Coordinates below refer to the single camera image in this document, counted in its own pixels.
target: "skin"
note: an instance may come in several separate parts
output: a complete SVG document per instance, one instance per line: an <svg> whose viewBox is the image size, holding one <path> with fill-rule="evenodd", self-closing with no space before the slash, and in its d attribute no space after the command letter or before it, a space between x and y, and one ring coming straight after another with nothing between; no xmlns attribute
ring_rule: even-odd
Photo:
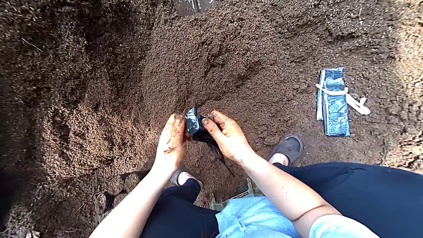
<svg viewBox="0 0 423 238"><path fill-rule="evenodd" d="M213 111L209 118L203 119L203 126L216 140L224 156L242 166L267 198L292 221L300 236L308 237L311 225L320 216L341 215L313 189L258 156L234 120L218 111ZM141 235L166 182L182 163L185 155L183 142L187 140L185 132L184 117L170 116L159 139L153 168L100 223L91 238L135 238Z"/></svg>

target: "light blue shirt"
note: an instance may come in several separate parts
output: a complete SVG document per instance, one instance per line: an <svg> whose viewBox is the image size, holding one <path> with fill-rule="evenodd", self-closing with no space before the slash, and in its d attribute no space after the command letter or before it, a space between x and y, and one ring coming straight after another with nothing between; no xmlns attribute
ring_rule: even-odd
<svg viewBox="0 0 423 238"><path fill-rule="evenodd" d="M265 196L232 199L216 214L218 238L299 238L293 224ZM340 215L319 217L310 238L355 238L378 236L359 222Z"/></svg>

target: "black plastic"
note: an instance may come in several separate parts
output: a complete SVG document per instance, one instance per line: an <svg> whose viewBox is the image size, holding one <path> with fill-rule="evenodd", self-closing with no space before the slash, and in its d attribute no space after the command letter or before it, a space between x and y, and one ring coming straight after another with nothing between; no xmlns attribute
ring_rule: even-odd
<svg viewBox="0 0 423 238"><path fill-rule="evenodd" d="M235 176L229 167L226 165L225 157L223 157L222 151L220 151L217 142L213 139L210 133L204 128L201 120L208 118L204 115L197 115L197 107L194 106L185 114L185 126L188 133L192 136L193 140L205 142L209 148L213 151L219 160L226 166L232 176Z"/></svg>

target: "sandal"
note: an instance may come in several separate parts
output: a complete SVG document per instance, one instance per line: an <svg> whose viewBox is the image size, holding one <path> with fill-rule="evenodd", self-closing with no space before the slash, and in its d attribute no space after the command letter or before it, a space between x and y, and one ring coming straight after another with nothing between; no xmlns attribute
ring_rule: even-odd
<svg viewBox="0 0 423 238"><path fill-rule="evenodd" d="M185 168L185 166L181 166L179 169L177 169L176 171L175 171L175 173L172 175L172 177L170 177L170 181L172 182L172 183L174 183L174 184L176 184L176 185L179 185L179 186L181 186L179 183L178 183L178 176L182 173L182 172L187 172L188 174L190 174L190 175L192 175L193 177L195 177L195 180L200 184L200 187L201 188L203 188L203 183L202 182L200 182L198 179L197 179L197 176L195 176L191 171L189 171L187 168Z"/></svg>
<svg viewBox="0 0 423 238"><path fill-rule="evenodd" d="M302 151L304 150L303 147L304 145L298 136L286 135L275 147L273 147L266 160L269 161L274 154L280 153L288 157L288 165L291 165L298 157L300 157Z"/></svg>

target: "forearm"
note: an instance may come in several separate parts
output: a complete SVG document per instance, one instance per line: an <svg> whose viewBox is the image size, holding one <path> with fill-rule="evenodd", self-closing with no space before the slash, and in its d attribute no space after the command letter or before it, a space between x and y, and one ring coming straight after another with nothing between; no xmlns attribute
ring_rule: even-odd
<svg viewBox="0 0 423 238"><path fill-rule="evenodd" d="M340 214L313 189L255 153L245 158L241 166L303 237L308 236L319 216Z"/></svg>
<svg viewBox="0 0 423 238"><path fill-rule="evenodd" d="M101 222L90 237L139 237L171 175L170 172L163 173L153 168Z"/></svg>

